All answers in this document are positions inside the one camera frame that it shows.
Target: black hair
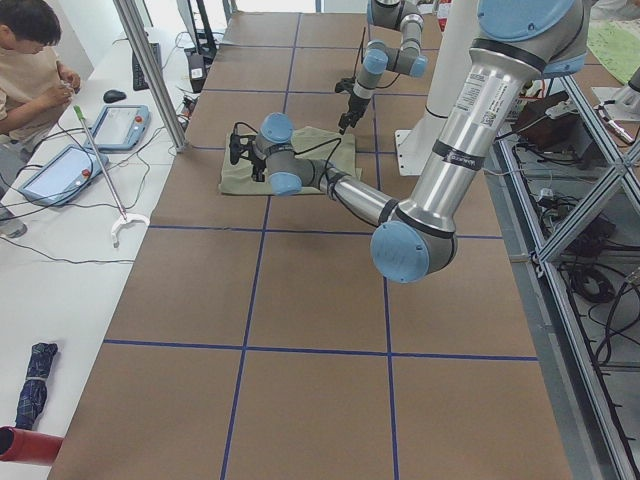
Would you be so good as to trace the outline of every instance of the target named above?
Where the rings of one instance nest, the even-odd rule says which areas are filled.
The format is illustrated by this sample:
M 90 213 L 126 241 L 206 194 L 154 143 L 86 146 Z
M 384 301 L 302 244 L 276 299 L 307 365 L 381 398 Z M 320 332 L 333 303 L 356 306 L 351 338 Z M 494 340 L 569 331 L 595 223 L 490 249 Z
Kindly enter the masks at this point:
M 44 0 L 0 0 L 0 25 L 8 26 L 18 40 L 57 45 L 60 22 Z

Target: keyboard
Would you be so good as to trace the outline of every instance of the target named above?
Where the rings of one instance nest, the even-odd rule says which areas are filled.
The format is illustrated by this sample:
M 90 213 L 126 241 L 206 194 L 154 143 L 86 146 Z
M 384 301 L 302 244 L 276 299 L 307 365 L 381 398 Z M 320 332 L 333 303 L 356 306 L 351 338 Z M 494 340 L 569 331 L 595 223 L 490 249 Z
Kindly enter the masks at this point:
M 160 44 L 159 43 L 151 43 L 151 50 L 153 51 L 153 56 L 158 63 L 158 67 L 162 69 L 162 56 L 160 55 Z M 142 71 L 142 65 L 138 62 L 136 58 L 136 54 L 131 54 L 131 69 L 132 69 L 132 79 L 133 79 L 133 89 L 134 90 L 146 90 L 149 88 L 149 84 L 144 78 L 144 72 Z

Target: black mouse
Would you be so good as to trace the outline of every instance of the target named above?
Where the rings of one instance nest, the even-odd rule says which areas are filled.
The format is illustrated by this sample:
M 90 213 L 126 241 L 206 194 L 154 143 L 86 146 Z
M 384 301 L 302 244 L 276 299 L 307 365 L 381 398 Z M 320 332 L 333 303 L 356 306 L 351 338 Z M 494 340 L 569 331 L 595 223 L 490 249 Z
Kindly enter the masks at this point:
M 102 100 L 104 100 L 104 103 L 119 102 L 120 100 L 124 100 L 125 98 L 127 98 L 127 94 L 121 92 L 120 90 L 107 90 L 102 96 Z

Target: black plaid umbrella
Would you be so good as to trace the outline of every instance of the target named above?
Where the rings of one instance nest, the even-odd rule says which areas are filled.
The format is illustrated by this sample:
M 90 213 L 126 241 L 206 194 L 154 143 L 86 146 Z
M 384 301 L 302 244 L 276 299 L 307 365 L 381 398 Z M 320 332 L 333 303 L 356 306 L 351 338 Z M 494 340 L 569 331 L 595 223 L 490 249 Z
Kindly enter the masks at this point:
M 55 343 L 38 343 L 31 347 L 31 359 L 27 367 L 27 378 L 20 392 L 16 428 L 31 430 L 36 418 L 47 401 L 46 381 L 51 371 L 51 362 L 58 352 Z

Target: tablet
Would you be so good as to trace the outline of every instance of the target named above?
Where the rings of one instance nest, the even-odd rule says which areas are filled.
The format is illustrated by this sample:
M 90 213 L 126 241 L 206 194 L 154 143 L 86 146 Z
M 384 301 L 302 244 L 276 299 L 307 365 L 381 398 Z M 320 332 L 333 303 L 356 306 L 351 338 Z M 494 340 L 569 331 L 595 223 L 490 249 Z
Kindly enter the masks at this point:
M 109 159 L 100 155 L 105 165 Z M 74 198 L 102 172 L 100 162 L 92 150 L 68 145 L 49 160 L 18 191 L 36 205 L 63 205 Z
M 140 141 L 149 123 L 145 105 L 106 105 L 91 127 L 93 140 L 101 152 L 126 152 Z M 85 142 L 85 148 L 91 148 Z

